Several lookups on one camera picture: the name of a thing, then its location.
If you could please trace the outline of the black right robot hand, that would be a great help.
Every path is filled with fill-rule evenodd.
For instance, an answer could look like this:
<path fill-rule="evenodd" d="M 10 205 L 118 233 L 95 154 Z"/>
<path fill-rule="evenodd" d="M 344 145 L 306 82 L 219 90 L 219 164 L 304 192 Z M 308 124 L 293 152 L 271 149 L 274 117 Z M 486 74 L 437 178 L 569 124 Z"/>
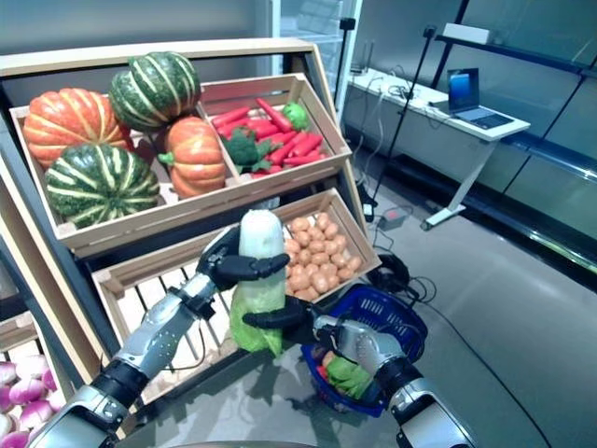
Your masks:
<path fill-rule="evenodd" d="M 286 295 L 285 305 L 269 312 L 247 313 L 243 323 L 256 329 L 274 329 L 282 332 L 283 339 L 302 345 L 315 344 L 314 321 L 321 310 L 309 301 Z"/>

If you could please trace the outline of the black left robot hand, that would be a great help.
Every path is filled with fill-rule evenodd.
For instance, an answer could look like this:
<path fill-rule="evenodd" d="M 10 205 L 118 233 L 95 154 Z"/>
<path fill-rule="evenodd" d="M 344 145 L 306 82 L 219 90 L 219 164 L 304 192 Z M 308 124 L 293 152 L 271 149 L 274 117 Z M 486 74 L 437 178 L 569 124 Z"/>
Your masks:
<path fill-rule="evenodd" d="M 275 256 L 243 256 L 239 252 L 239 225 L 228 226 L 202 251 L 196 273 L 210 278 L 219 291 L 233 288 L 242 281 L 256 281 L 280 272 L 290 261 L 283 252 Z"/>

